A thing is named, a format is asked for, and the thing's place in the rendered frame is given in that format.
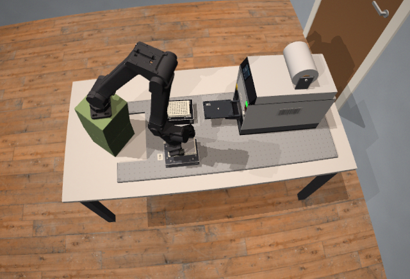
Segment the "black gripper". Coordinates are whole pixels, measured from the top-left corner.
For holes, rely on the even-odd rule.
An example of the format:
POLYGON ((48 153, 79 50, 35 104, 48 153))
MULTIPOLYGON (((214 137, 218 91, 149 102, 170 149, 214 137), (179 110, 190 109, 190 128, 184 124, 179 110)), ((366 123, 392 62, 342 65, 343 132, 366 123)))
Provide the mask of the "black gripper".
POLYGON ((173 146, 171 143, 169 143, 170 140, 166 141, 167 142, 167 151, 169 152, 169 156, 172 157, 172 156, 176 156, 176 155, 180 155, 180 156, 184 155, 185 151, 184 151, 184 149, 181 148, 181 144, 173 146))

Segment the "white cylinder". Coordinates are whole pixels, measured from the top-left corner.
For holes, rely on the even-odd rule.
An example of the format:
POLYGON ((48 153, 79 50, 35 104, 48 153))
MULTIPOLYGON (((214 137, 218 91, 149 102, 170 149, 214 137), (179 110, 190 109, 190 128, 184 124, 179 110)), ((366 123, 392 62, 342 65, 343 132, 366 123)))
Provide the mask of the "white cylinder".
POLYGON ((290 43, 284 48, 283 56, 294 85, 305 75, 314 77, 311 83, 317 80, 319 73, 307 43, 290 43))

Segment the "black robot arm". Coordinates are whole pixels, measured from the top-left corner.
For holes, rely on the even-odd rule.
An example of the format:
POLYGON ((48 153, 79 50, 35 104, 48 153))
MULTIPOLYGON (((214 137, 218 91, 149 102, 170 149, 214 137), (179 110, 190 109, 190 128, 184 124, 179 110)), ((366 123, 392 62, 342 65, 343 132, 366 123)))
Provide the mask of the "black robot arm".
POLYGON ((165 141, 170 140, 173 146, 186 143, 188 138, 194 138, 195 130, 192 124, 180 127, 168 122, 168 103, 177 64, 177 56, 173 52, 164 52, 138 42, 128 57, 109 75, 99 76, 89 91, 86 101, 90 105, 91 119, 110 118, 110 97, 139 74, 150 81, 151 115, 148 129, 155 136, 165 141), (103 79, 104 77, 106 78, 103 79))

